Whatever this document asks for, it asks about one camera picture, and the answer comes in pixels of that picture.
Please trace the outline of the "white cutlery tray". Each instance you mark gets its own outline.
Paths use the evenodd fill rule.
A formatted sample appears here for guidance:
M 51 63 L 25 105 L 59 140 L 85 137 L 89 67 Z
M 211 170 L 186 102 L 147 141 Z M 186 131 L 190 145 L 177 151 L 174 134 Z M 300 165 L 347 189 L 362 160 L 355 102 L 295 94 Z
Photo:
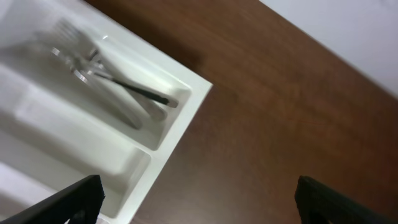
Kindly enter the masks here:
M 37 41 L 66 20 L 127 79 L 178 100 L 150 115 L 104 83 L 142 121 L 134 129 Z M 1 218 L 88 175 L 101 177 L 100 223 L 129 223 L 206 98 L 211 83 L 83 1 L 1 2 Z

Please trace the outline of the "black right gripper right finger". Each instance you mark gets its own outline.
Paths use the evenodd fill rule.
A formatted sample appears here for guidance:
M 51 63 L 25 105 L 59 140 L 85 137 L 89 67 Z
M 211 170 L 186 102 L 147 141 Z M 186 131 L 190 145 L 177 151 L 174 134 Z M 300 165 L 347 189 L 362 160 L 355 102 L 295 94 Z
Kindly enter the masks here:
M 295 202 L 302 224 L 396 224 L 309 176 L 298 178 Z

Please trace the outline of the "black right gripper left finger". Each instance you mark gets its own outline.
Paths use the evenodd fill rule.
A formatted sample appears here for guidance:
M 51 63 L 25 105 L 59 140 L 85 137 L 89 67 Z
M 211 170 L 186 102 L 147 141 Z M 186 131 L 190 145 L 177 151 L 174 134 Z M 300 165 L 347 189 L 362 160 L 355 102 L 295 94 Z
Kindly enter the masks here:
M 105 193 L 99 175 L 89 175 L 1 224 L 96 224 Z

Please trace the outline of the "silver fork with long handle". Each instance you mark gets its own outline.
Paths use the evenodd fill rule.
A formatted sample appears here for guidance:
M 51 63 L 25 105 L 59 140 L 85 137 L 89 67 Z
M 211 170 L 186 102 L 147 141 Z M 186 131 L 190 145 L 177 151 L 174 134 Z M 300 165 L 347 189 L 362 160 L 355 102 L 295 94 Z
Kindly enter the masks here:
M 59 22 L 57 22 L 55 24 L 55 26 L 52 29 L 52 32 L 58 32 L 58 31 L 60 31 L 60 32 L 71 32 L 71 33 L 75 33 L 75 34 L 77 32 L 79 32 L 79 33 L 84 34 L 87 38 L 89 38 L 84 32 L 80 31 L 79 29 L 74 27 L 73 24 L 71 24 L 70 22 L 68 22 L 66 20 L 61 20 L 61 21 L 59 21 Z M 115 77 L 115 78 L 117 78 L 119 80 L 125 81 L 125 82 L 133 82 L 133 81 L 127 79 L 126 77 L 124 77 L 123 72 L 121 72 L 109 60 L 109 58 L 107 58 L 107 56 L 100 50 L 100 48 L 99 48 L 99 51 L 100 51 L 100 54 L 101 54 L 101 59 L 103 61 L 103 64 L 105 66 L 109 67 L 109 70 L 113 74 L 113 77 Z M 150 115 L 151 118 L 154 118 L 154 119 L 162 121 L 162 120 L 164 120 L 167 117 L 167 113 L 162 108 L 157 106 L 158 102 L 152 101 L 152 100 L 150 100 L 148 98 L 145 98 L 145 97 L 143 97 L 141 95 L 138 95 L 135 92 L 131 92 L 131 91 L 128 91 L 126 89 L 124 89 L 124 90 L 127 91 L 137 101 L 137 103 Z

